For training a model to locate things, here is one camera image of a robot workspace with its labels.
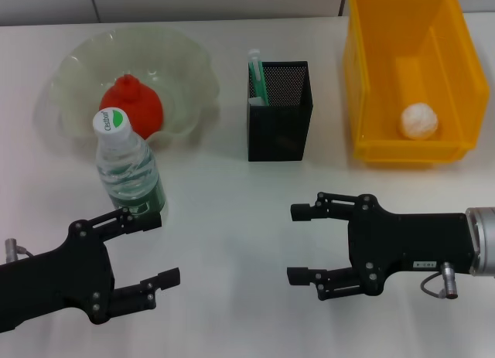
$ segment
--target yellow storage box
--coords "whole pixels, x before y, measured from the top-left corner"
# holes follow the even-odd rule
[[[475,148],[489,87],[457,0],[349,0],[343,57],[354,154],[367,162],[453,162]],[[400,131],[426,103],[439,127]]]

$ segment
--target white table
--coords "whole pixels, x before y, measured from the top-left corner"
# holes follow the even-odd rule
[[[493,84],[495,15],[466,19]],[[345,222],[290,219],[292,203],[314,202],[319,191],[373,193],[395,212],[495,206],[493,102],[478,148],[461,162],[371,169],[350,157],[341,67],[346,18],[163,24],[210,51],[221,86],[219,117],[194,140],[156,152],[169,200],[165,226],[107,246],[116,287],[174,267],[182,284],[157,292],[154,311],[101,326],[77,309],[25,322],[0,335],[0,356],[493,356],[493,279],[458,276],[460,297],[448,302],[420,291],[425,273],[396,274],[379,297],[320,302],[314,287],[289,286],[285,275],[288,266],[349,266]],[[2,240],[16,237],[39,254],[59,246],[72,221],[112,210],[92,151],[81,153],[55,135],[43,112],[62,58],[115,26],[0,28]],[[303,162],[247,160],[246,53],[253,47],[267,61],[309,62],[314,109]]]

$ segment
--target pen holder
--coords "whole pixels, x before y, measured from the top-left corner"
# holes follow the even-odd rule
[[[249,161],[301,161],[311,121],[308,62],[263,62],[268,106],[247,102]],[[249,95],[256,97],[249,74]]]

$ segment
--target plastic bottle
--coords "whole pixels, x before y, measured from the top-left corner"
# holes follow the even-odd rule
[[[93,118],[93,128],[98,137],[98,172],[115,208],[128,207],[136,216],[159,212],[165,206],[165,194],[155,158],[132,131],[125,112],[102,109]]]

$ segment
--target bottle cap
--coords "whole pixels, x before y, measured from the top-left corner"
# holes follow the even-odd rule
[[[116,107],[98,111],[93,118],[93,129],[98,140],[112,147],[119,146],[132,133],[129,118],[122,109]]]

